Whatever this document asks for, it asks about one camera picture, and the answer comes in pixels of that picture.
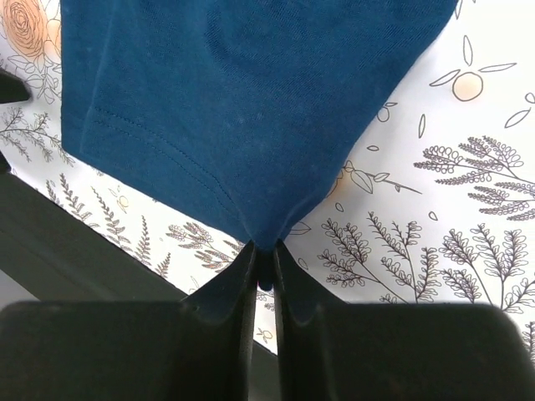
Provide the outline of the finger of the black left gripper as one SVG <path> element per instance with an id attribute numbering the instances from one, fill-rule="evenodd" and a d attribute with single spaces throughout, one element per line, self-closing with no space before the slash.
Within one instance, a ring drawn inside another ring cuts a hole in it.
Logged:
<path id="1" fill-rule="evenodd" d="M 28 101 L 32 95 L 27 85 L 15 75 L 1 69 L 0 71 L 0 104 L 11 104 Z"/>

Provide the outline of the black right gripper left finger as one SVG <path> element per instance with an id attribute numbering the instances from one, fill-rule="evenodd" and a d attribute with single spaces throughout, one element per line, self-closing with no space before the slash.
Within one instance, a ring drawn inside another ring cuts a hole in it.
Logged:
<path id="1" fill-rule="evenodd" d="M 256 250 L 180 301 L 17 302 L 1 312 L 4 400 L 244 400 Z"/>

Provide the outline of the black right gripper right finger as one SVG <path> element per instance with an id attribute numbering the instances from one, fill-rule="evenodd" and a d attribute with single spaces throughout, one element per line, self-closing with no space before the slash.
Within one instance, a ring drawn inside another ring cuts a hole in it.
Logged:
<path id="1" fill-rule="evenodd" d="M 273 255 L 285 400 L 531 400 L 534 368 L 514 323 L 470 303 L 348 303 Z"/>

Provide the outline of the blue Mickey print t-shirt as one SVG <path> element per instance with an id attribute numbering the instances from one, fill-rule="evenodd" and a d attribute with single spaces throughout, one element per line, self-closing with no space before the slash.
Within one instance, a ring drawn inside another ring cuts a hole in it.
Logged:
<path id="1" fill-rule="evenodd" d="M 63 1 L 63 148 L 271 251 L 453 1 Z"/>

